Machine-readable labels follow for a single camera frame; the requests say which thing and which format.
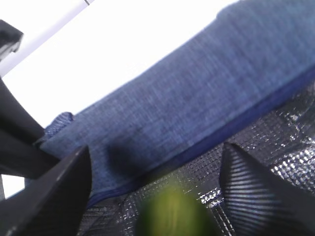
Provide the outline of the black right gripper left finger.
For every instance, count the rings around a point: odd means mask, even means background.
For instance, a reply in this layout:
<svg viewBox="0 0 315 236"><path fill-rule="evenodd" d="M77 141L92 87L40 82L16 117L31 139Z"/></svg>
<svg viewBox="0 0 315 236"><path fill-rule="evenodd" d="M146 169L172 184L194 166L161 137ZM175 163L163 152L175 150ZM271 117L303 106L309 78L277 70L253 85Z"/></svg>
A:
<svg viewBox="0 0 315 236"><path fill-rule="evenodd" d="M23 191L1 201L2 236L77 235L92 188L88 147L80 147Z"/></svg>

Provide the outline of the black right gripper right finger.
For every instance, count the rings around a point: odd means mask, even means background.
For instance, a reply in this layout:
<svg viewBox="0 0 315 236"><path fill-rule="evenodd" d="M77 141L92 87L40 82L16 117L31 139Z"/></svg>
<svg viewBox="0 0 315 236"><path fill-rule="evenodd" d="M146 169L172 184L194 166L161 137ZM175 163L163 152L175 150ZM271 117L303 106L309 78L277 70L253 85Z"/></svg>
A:
<svg viewBox="0 0 315 236"><path fill-rule="evenodd" d="M273 174L234 143L224 143L220 188L238 236L313 236L315 197Z"/></svg>

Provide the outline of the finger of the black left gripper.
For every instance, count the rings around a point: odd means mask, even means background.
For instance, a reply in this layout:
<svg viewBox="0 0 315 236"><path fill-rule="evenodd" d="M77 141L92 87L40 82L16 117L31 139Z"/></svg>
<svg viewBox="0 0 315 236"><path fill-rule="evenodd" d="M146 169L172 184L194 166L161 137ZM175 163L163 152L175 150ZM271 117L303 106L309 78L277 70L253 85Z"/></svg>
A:
<svg viewBox="0 0 315 236"><path fill-rule="evenodd" d="M3 81L0 82L0 172L37 179L59 159L41 151L34 143L43 128L26 112Z"/></svg>

